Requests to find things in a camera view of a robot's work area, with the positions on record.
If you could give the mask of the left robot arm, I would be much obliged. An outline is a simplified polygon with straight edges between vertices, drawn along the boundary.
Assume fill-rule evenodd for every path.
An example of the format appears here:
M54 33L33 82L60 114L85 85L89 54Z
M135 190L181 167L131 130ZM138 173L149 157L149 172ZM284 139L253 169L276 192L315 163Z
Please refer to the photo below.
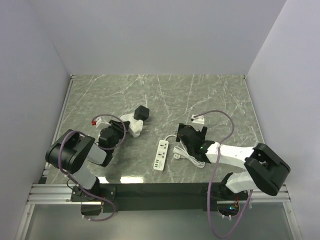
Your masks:
M98 142L91 136L82 136L78 131L69 129L45 154L47 163L60 169L75 180L82 188L82 195L94 201L101 194L100 180L86 166L89 161L106 167L113 158L114 149L120 144L129 130L128 120L110 120L109 125L100 131Z

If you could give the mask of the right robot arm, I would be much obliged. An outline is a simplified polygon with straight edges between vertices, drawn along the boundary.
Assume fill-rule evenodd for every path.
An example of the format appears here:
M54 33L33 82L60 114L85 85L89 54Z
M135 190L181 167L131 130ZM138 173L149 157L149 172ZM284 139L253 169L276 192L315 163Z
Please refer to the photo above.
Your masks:
M221 163L244 171L230 173L222 181L219 193L230 200L244 190L257 190L276 196L287 179L291 168L268 145L239 147L206 140L207 127L201 130L180 123L176 141L181 142L189 156L201 164Z

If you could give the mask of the black socket adapter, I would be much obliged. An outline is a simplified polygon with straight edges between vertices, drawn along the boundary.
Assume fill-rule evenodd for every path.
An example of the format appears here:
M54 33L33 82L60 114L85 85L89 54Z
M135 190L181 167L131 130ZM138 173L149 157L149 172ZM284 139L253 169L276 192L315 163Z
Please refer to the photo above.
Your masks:
M150 115L150 109L143 105L140 105L135 109L133 118L137 121L138 120L145 121L149 118L149 115Z

